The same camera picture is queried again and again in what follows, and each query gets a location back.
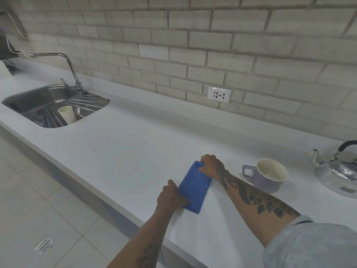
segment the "tattoo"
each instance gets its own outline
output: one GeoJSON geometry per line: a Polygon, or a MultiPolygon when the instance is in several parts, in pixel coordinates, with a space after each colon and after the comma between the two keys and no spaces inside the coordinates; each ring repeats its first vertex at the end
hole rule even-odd
{"type": "Polygon", "coordinates": [[[295,212],[295,210],[279,199],[248,185],[230,174],[221,162],[218,163],[216,173],[220,177],[221,184],[226,190],[228,190],[228,185],[238,190],[239,196],[244,203],[249,206],[257,206],[258,214],[265,211],[268,213],[274,212],[276,216],[282,218],[285,213],[291,214],[295,212]]]}
{"type": "Polygon", "coordinates": [[[158,243],[149,243],[141,253],[141,256],[136,260],[136,268],[155,268],[157,264],[160,246],[158,243]]]}

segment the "folded cloth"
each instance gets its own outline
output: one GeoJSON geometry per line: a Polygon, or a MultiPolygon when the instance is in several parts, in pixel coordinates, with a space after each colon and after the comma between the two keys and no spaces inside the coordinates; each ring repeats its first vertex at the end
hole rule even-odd
{"type": "Polygon", "coordinates": [[[203,200],[212,180],[212,178],[199,171],[199,168],[204,165],[202,162],[195,161],[178,187],[179,193],[190,201],[190,204],[185,208],[197,214],[200,213],[203,200]]]}

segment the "white countertop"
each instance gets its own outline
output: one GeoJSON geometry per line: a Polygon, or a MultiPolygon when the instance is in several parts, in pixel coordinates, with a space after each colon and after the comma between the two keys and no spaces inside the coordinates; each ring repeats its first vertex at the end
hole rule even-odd
{"type": "MultiPolygon", "coordinates": [[[[70,79],[69,72],[60,69],[20,63],[31,73],[0,80],[1,101],[59,83],[60,77],[70,79]],[[40,76],[34,69],[39,67],[52,76],[40,76]]],[[[179,185],[191,164],[208,153],[215,154],[236,176],[243,164],[254,165],[260,158],[279,161],[288,170],[289,180],[276,197],[317,222],[343,224],[357,231],[356,200],[324,187],[303,153],[336,148],[339,141],[104,80],[80,78],[100,87],[100,91],[89,90],[109,98],[109,105],[69,126],[46,129],[0,104],[0,125],[135,224],[141,226],[152,215],[167,180],[179,185]]],[[[199,215],[187,210],[174,215],[164,244],[196,267],[202,267],[200,263],[210,268],[263,267],[263,247],[217,182],[212,182],[199,215]]]]}

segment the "tattooed arm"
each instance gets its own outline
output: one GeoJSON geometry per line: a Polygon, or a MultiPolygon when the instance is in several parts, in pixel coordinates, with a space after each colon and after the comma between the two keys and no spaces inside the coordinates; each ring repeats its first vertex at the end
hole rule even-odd
{"type": "Polygon", "coordinates": [[[141,227],[107,268],[155,268],[163,237],[176,209],[188,205],[180,196],[176,184],[168,181],[157,198],[154,214],[141,227]]]}
{"type": "Polygon", "coordinates": [[[244,222],[264,247],[300,215],[283,201],[230,174],[214,155],[202,156],[201,162],[205,166],[200,171],[224,187],[244,222]]]}

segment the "sink basin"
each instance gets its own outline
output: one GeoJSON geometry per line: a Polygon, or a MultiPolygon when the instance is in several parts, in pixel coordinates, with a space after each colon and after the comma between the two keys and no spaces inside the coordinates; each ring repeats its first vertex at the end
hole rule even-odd
{"type": "Polygon", "coordinates": [[[44,86],[4,99],[2,104],[44,128],[57,128],[68,124],[57,112],[70,105],[78,120],[102,109],[110,100],[91,93],[79,95],[65,85],[44,86]]]}

